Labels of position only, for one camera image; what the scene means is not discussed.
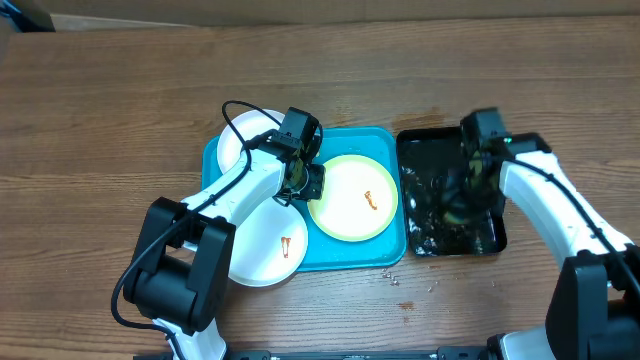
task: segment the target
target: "wooden tabletop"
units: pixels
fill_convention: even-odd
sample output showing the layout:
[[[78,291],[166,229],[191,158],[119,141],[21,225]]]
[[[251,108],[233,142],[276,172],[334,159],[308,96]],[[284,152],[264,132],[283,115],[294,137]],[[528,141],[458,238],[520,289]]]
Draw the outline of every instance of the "wooden tabletop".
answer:
[[[0,70],[0,354],[167,349],[116,324],[109,298],[151,202],[198,191],[228,99],[394,135],[498,106],[640,239],[639,35],[639,17],[15,35]],[[512,204],[505,222],[501,255],[407,254],[389,270],[399,287],[380,269],[232,286],[220,332],[236,349],[415,350],[542,324],[557,266]]]

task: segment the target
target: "food residue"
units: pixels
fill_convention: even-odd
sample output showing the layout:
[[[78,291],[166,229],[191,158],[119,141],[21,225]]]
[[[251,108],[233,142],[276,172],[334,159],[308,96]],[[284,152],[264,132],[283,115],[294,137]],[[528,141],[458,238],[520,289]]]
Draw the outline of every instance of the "food residue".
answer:
[[[283,236],[280,239],[280,241],[282,242],[282,255],[284,256],[285,259],[288,259],[289,258],[289,243],[291,242],[291,238]]]
[[[364,197],[367,199],[367,201],[369,202],[369,206],[371,206],[373,210],[378,210],[378,206],[371,198],[371,191],[367,191],[366,193],[364,193]]]

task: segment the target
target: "blue tray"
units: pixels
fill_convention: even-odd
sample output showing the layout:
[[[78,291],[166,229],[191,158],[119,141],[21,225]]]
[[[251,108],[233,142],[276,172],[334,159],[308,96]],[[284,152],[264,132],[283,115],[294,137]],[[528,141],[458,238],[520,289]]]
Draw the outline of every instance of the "blue tray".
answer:
[[[219,137],[213,138],[204,149],[202,189],[222,176],[216,160],[218,140]],[[324,164],[346,154],[363,155],[382,164],[399,191],[395,140],[387,130],[380,127],[325,129],[320,155],[314,162]],[[309,247],[298,271],[390,266],[400,261],[407,251],[401,195],[398,195],[398,209],[391,224],[378,236],[355,243],[336,240],[320,230],[311,218],[306,202],[294,201],[292,205],[300,211],[309,229]]]

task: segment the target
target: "plate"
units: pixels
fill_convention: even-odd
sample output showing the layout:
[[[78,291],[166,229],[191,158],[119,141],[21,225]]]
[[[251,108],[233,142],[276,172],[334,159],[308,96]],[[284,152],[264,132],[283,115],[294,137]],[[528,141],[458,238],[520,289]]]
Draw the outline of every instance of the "plate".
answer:
[[[398,208],[387,169],[361,155],[337,156],[324,166],[322,199],[307,205],[318,227],[343,241],[364,241],[384,231]]]
[[[281,112],[266,109],[265,111],[280,122],[284,119],[284,114]],[[231,120],[231,122],[245,140],[250,140],[256,135],[263,134],[265,131],[278,129],[280,127],[258,110],[251,110],[240,114]],[[227,125],[224,130],[222,130],[220,141],[218,141],[218,166],[223,174],[238,162],[241,149],[242,144],[240,144],[240,140],[238,140],[236,134],[231,130],[229,125]]]
[[[282,237],[291,239],[288,249]],[[298,269],[308,244],[307,224],[298,210],[265,200],[236,230],[229,278],[251,287],[276,284]]]

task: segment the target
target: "black cable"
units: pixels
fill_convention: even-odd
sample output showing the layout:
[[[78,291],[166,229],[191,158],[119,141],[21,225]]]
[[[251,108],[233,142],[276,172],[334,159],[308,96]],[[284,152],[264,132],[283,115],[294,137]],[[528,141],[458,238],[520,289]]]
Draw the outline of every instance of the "black cable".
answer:
[[[227,106],[230,105],[230,104],[244,105],[244,106],[250,107],[252,109],[258,110],[262,114],[264,114],[265,116],[267,116],[268,118],[270,118],[271,120],[276,122],[276,124],[280,125],[280,122],[277,121],[273,116],[271,116],[269,113],[267,113],[266,111],[262,110],[261,108],[255,106],[253,104],[249,104],[249,103],[246,103],[244,101],[237,101],[237,100],[229,100],[229,101],[225,102],[224,104],[222,104],[222,116],[224,117],[224,120],[227,122],[227,124],[229,125],[231,130],[236,134],[236,136],[238,137],[238,140],[240,140],[240,143],[242,144],[242,148],[245,150],[245,152],[247,154],[247,163],[245,164],[244,168],[242,169],[242,172],[235,179],[233,179],[231,182],[229,182],[229,184],[227,184],[225,187],[223,187],[218,193],[209,196],[209,198],[207,200],[205,200],[202,204],[198,205],[193,210],[191,210],[189,213],[187,213],[187,215],[183,216],[181,219],[179,219],[174,224],[172,224],[156,240],[154,240],[131,263],[131,265],[129,265],[129,267],[127,267],[127,269],[122,273],[122,275],[120,276],[120,279],[118,279],[118,282],[116,283],[116,286],[113,289],[113,294],[111,295],[111,315],[113,315],[113,318],[120,325],[123,325],[123,326],[126,326],[126,327],[130,327],[130,328],[134,328],[134,329],[156,330],[156,331],[160,331],[160,332],[166,334],[167,338],[173,344],[173,348],[174,348],[174,350],[176,352],[176,355],[178,356],[178,359],[180,359],[180,360],[186,360],[186,359],[184,357],[184,354],[182,354],[182,350],[180,349],[180,344],[178,344],[178,341],[176,340],[175,333],[173,333],[171,330],[169,330],[168,328],[165,328],[163,326],[159,326],[159,325],[155,325],[155,324],[136,323],[136,322],[124,319],[120,315],[120,313],[118,312],[118,297],[120,296],[120,291],[122,290],[122,287],[124,286],[124,282],[125,282],[125,279],[127,278],[127,276],[129,276],[129,274],[131,273],[133,268],[135,268],[140,263],[140,261],[153,248],[155,248],[159,244],[165,244],[166,241],[168,240],[168,238],[170,236],[172,236],[172,235],[175,235],[178,232],[178,230],[180,230],[180,228],[182,226],[184,226],[192,217],[195,216],[195,214],[198,214],[200,211],[204,210],[209,205],[215,203],[215,201],[217,199],[219,199],[227,191],[229,191],[231,188],[233,188],[249,172],[249,170],[251,168],[251,152],[246,147],[246,143],[245,143],[244,138],[242,137],[242,135],[240,134],[238,129],[235,127],[235,125],[233,125],[233,123],[231,122],[231,119],[229,119],[229,115],[227,115]]]
[[[611,255],[613,256],[615,261],[620,266],[620,269],[622,270],[622,272],[629,279],[632,291],[635,293],[636,298],[640,299],[640,284],[638,283],[638,279],[636,279],[636,277],[633,275],[633,272],[631,271],[631,269],[629,268],[627,263],[624,262],[624,259],[618,253],[616,248],[613,245],[611,245],[609,240],[607,240],[607,238],[604,236],[604,234],[602,233],[602,229],[600,229],[593,222],[593,220],[591,219],[589,214],[587,214],[586,210],[582,207],[582,205],[580,204],[578,199],[576,199],[576,197],[573,196],[571,191],[569,191],[569,189],[567,189],[567,187],[564,186],[564,184],[562,184],[558,179],[556,179],[556,177],[553,176],[553,174],[549,174],[549,173],[545,172],[544,170],[540,169],[539,167],[536,167],[536,166],[531,165],[529,163],[526,163],[524,161],[505,158],[505,157],[499,157],[499,156],[490,156],[490,158],[494,159],[494,160],[507,161],[507,162],[510,162],[510,163],[513,163],[513,164],[516,164],[516,165],[523,166],[523,167],[525,167],[525,168],[527,168],[527,169],[539,174],[540,176],[544,177],[548,181],[552,182],[555,186],[557,186],[558,189],[560,189],[560,191],[562,191],[564,196],[566,196],[567,199],[569,199],[571,204],[573,204],[573,206],[578,211],[578,214],[580,214],[580,216],[582,216],[584,221],[587,223],[587,226],[589,227],[589,229],[591,229],[591,231],[593,231],[593,234],[598,238],[598,240],[600,240],[600,242],[605,247],[605,249],[607,249],[607,251],[609,251],[609,253],[611,253]]]

